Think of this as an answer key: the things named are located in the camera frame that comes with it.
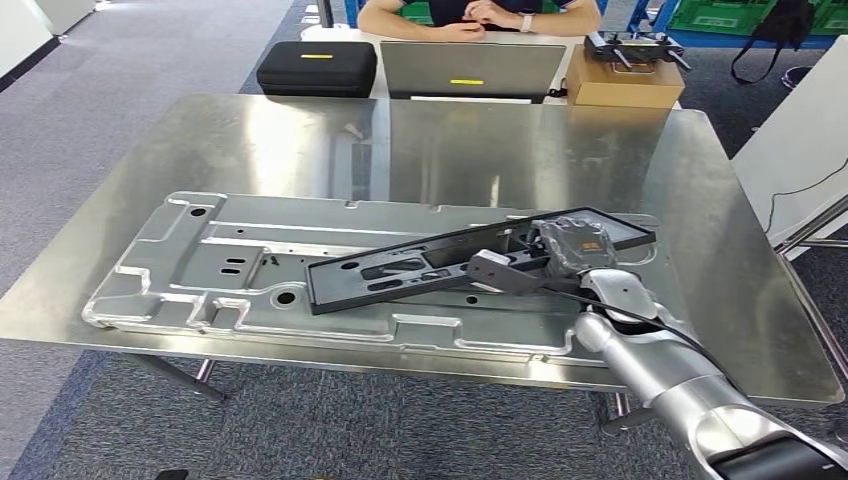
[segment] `stainless steel table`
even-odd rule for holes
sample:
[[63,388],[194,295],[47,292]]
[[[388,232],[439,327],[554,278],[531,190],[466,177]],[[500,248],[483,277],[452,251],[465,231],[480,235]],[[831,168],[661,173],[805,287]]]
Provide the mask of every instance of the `stainless steel table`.
[[561,209],[662,223],[701,340],[761,403],[844,394],[696,111],[195,95],[115,168],[0,302],[0,337],[120,352],[622,391],[606,368],[101,330],[80,310],[178,190]]

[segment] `robotic arm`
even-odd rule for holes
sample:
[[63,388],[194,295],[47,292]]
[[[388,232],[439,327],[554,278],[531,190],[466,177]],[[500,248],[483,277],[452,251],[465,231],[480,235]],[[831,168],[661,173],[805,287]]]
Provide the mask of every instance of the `robotic arm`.
[[468,274],[503,291],[570,288],[594,300],[596,305],[578,316],[577,339],[599,353],[642,406],[665,422],[703,479],[848,480],[846,452],[807,437],[751,403],[716,364],[670,331],[692,338],[687,325],[657,303],[635,274],[590,268],[568,279],[540,278],[510,268],[507,257],[486,250],[472,258]]

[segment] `white wall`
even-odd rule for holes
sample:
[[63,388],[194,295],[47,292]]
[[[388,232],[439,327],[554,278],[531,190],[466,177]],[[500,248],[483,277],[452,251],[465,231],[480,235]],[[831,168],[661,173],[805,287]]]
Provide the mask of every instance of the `white wall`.
[[31,0],[0,0],[0,76],[50,40],[40,9]]
[[94,10],[94,0],[35,0],[47,17],[47,28],[61,35]]
[[[848,36],[833,47],[733,158],[765,230],[772,195],[815,184],[848,158]],[[769,241],[776,246],[848,194],[848,168],[811,190],[775,199]],[[843,216],[830,233],[845,223]]]

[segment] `blue shelf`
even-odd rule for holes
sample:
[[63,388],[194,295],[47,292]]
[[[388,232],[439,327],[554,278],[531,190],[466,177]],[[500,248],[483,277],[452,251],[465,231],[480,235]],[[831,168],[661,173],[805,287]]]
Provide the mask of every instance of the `blue shelf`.
[[[748,37],[728,35],[724,33],[690,32],[687,30],[666,30],[666,33],[677,43],[688,48],[742,48]],[[833,45],[836,37],[828,35],[810,35],[801,44],[801,48],[827,49]],[[773,42],[756,42],[753,48],[774,48]]]

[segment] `hole in metal sheet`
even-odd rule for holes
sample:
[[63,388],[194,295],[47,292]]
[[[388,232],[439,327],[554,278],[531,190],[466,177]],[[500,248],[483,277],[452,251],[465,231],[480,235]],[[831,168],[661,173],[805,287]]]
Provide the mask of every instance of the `hole in metal sheet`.
[[297,296],[291,292],[283,292],[277,295],[277,303],[281,305],[288,305],[295,300],[297,300]]
[[360,273],[365,280],[377,280],[378,278],[391,277],[392,275],[401,273],[414,272],[425,267],[426,265],[420,258],[408,258],[406,260],[398,260],[397,262],[366,268]]
[[403,282],[401,282],[400,280],[397,280],[397,279],[387,280],[385,282],[372,283],[371,285],[368,285],[368,290],[370,290],[372,292],[379,292],[380,290],[385,290],[387,288],[399,287],[401,285],[403,285]]

